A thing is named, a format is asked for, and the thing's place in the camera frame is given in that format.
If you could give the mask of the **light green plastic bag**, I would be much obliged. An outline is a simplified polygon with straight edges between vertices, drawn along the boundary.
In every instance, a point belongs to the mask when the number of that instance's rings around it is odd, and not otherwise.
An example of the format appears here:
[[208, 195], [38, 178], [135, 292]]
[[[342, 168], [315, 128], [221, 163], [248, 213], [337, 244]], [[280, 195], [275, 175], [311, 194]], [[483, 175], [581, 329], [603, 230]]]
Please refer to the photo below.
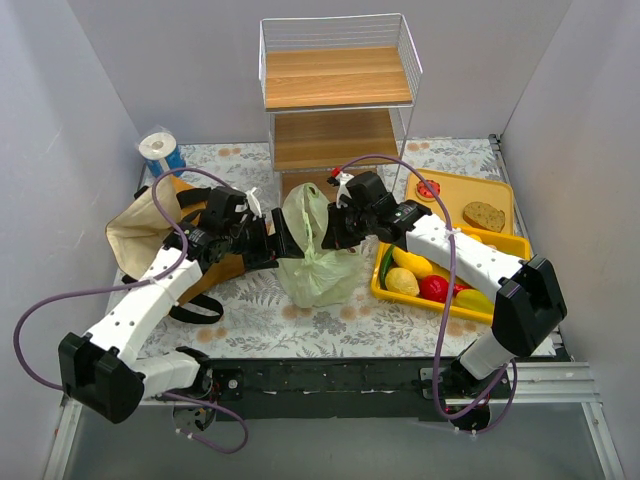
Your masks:
[[328, 205], [329, 200], [312, 183], [296, 186], [282, 205], [286, 224], [303, 257], [279, 259], [276, 275], [285, 293], [300, 308], [347, 302], [364, 270], [361, 248], [321, 247], [328, 228]]

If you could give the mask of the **yellow toy lemon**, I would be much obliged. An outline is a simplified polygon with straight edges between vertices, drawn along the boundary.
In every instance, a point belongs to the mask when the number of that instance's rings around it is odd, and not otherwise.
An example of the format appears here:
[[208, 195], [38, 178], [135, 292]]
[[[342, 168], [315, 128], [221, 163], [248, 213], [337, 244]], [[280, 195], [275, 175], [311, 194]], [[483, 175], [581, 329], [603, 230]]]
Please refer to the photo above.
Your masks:
[[410, 297], [416, 297], [420, 293], [419, 283], [415, 275], [401, 267], [391, 268], [384, 279], [385, 288], [392, 292]]

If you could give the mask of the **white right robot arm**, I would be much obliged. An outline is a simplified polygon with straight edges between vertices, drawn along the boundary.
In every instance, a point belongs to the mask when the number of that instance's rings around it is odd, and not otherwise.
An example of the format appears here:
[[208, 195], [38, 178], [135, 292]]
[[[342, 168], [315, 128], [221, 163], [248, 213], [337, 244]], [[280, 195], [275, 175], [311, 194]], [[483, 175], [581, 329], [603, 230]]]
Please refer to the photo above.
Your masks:
[[357, 176], [335, 169], [328, 179], [338, 189], [328, 206], [322, 246], [342, 249], [369, 235], [449, 268], [494, 305], [490, 332], [447, 367], [443, 382], [455, 393], [474, 396], [503, 365], [528, 357], [567, 315], [552, 263], [492, 249], [457, 233], [414, 200], [399, 203], [373, 172]]

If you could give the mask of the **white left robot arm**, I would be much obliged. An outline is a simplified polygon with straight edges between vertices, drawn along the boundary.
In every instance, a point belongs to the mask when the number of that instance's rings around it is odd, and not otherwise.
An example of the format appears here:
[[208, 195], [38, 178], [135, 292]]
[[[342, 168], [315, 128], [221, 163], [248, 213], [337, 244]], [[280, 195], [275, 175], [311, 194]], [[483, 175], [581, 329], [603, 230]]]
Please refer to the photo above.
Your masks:
[[83, 336], [69, 333], [58, 347], [62, 387], [71, 398], [114, 424], [127, 419], [144, 399], [168, 391], [203, 398], [213, 380], [207, 355], [178, 347], [159, 357], [138, 354], [159, 322], [174, 312], [180, 297], [228, 255], [247, 270], [273, 268], [280, 258], [300, 259], [281, 209], [260, 214], [250, 193], [216, 187], [201, 221], [177, 223], [163, 241], [139, 286]]

